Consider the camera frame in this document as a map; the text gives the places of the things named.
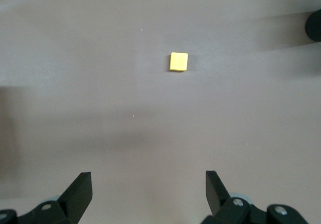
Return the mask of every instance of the gray table surface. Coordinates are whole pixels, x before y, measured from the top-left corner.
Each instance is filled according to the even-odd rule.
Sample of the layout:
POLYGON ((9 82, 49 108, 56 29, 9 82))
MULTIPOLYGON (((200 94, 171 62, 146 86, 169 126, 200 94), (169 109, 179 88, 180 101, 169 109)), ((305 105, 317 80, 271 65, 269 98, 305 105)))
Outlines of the gray table surface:
POLYGON ((80 223, 197 224, 205 171, 319 223, 321 0, 0 0, 0 209, 91 171, 80 223), (169 72, 171 52, 188 70, 169 72))

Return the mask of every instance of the bolt head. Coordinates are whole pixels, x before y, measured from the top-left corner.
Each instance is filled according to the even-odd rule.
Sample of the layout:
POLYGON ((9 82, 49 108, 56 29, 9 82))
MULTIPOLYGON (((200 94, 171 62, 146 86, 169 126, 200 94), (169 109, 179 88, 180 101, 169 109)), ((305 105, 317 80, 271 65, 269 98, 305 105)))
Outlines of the bolt head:
POLYGON ((243 206, 244 205, 243 201, 240 200, 240 199, 234 199, 233 203, 234 203, 234 205, 237 205, 237 206, 243 206))
POLYGON ((0 220, 5 219, 8 215, 6 213, 0 214, 0 220))
POLYGON ((279 214, 281 214, 281 215, 287 215, 287 211, 286 211, 286 209, 284 208, 284 207, 282 207, 282 206, 276 206, 275 207, 275 211, 277 212, 277 213, 279 213, 279 214))
POLYGON ((43 206, 41 207, 41 210, 48 210, 48 209, 50 209, 50 208, 51 208, 51 204, 48 203, 48 204, 43 205, 43 206))

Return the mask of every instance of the yellow block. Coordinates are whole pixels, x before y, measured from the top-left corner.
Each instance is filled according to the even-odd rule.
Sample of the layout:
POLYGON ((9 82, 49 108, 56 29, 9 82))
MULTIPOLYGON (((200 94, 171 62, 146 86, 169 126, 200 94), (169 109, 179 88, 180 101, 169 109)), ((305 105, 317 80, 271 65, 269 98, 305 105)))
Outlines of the yellow block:
POLYGON ((186 71, 188 56, 189 55, 187 53, 172 52, 170 70, 171 71, 186 71))

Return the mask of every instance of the screw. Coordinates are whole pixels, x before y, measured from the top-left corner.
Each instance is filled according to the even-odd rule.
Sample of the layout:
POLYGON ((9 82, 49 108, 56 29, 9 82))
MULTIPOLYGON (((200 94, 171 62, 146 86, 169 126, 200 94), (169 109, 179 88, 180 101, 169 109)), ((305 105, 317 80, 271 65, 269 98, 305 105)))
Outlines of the screw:
POLYGON ((234 199, 233 203, 234 203, 234 205, 237 205, 237 206, 243 206, 243 202, 240 199, 234 199))
POLYGON ((284 209, 284 207, 282 207, 282 206, 276 206, 275 207, 275 211, 277 212, 277 213, 279 213, 279 214, 281 214, 281 215, 287 215, 287 211, 286 211, 286 209, 284 209))
POLYGON ((45 204, 41 207, 41 210, 48 210, 51 208, 51 204, 45 204))
POLYGON ((6 213, 1 213, 0 214, 0 220, 5 219, 7 217, 6 213))

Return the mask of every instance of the black object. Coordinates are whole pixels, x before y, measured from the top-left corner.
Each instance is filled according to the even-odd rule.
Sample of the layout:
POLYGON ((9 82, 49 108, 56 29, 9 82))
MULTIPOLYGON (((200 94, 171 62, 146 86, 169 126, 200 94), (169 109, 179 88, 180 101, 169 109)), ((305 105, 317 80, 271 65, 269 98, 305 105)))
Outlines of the black object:
POLYGON ((316 42, 321 42, 321 10, 312 13, 306 21, 305 31, 316 42))
POLYGON ((91 199, 91 173, 80 173, 57 201, 41 203, 19 217, 15 210, 0 210, 0 224, 76 224, 91 199))
POLYGON ((231 198, 216 171, 206 171, 206 198, 212 215, 202 224, 307 224, 290 206, 274 204, 264 212, 246 200, 231 198))

